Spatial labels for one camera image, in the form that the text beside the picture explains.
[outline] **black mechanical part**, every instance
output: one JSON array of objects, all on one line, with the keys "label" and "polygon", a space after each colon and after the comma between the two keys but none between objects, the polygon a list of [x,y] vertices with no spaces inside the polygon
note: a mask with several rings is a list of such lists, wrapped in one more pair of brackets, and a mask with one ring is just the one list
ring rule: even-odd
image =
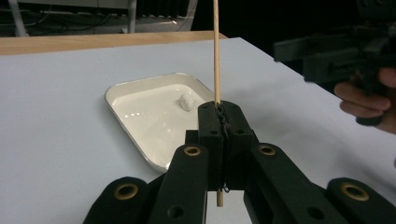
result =
[{"label": "black mechanical part", "polygon": [[[367,95],[384,94],[376,76],[380,67],[396,66],[396,1],[357,0],[357,4],[365,24],[275,43],[275,61],[302,60],[305,81],[317,84],[349,80],[358,73]],[[381,117],[356,121],[375,126]]]},{"label": "black mechanical part", "polygon": [[326,196],[349,223],[395,223],[395,206],[357,180],[333,179],[327,187]]},{"label": "black mechanical part", "polygon": [[200,145],[179,147],[161,185],[148,223],[205,223],[208,152]]},{"label": "black mechanical part", "polygon": [[259,197],[262,207],[271,211],[264,217],[263,211],[248,209],[254,223],[348,223],[279,147],[253,146],[250,165],[252,180],[245,202],[253,204],[250,200]]},{"label": "black mechanical part", "polygon": [[123,177],[110,183],[92,205],[84,224],[146,223],[163,175],[147,184]]},{"label": "black mechanical part", "polygon": [[[84,223],[205,223],[206,193],[223,188],[222,181],[245,191],[253,223],[396,223],[395,206],[358,181],[335,179],[327,190],[311,183],[279,147],[259,143],[239,106],[206,103],[198,117],[200,130],[186,131],[165,175],[149,184],[114,181]],[[368,200],[351,201],[352,194],[366,197],[356,189]]]}]

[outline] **white tray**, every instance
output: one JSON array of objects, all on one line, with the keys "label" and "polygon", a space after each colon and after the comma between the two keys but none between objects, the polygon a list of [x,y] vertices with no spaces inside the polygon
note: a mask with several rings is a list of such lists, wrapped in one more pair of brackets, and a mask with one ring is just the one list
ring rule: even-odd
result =
[{"label": "white tray", "polygon": [[203,83],[182,73],[125,82],[106,91],[122,128],[151,167],[162,173],[184,144],[186,130],[197,130],[196,108],[213,99]]}]

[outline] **white paste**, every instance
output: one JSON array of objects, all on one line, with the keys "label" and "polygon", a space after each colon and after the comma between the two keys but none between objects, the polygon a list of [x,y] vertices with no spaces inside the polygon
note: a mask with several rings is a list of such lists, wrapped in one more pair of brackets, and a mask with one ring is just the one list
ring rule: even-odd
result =
[{"label": "white paste", "polygon": [[178,100],[180,102],[181,108],[186,111],[191,111],[194,109],[195,101],[190,94],[183,94]]}]

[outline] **wooden dowel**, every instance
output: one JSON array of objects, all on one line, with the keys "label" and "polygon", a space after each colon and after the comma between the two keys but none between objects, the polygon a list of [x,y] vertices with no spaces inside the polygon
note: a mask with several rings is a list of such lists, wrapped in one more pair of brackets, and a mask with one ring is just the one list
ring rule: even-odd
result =
[{"label": "wooden dowel", "polygon": [[216,197],[217,197],[217,206],[222,207],[224,205],[223,203],[224,199],[223,199],[223,191],[221,189],[218,189]]},{"label": "wooden dowel", "polygon": [[219,1],[213,0],[213,28],[214,28],[214,65],[215,65],[215,107],[220,104],[220,73],[219,73]]}]

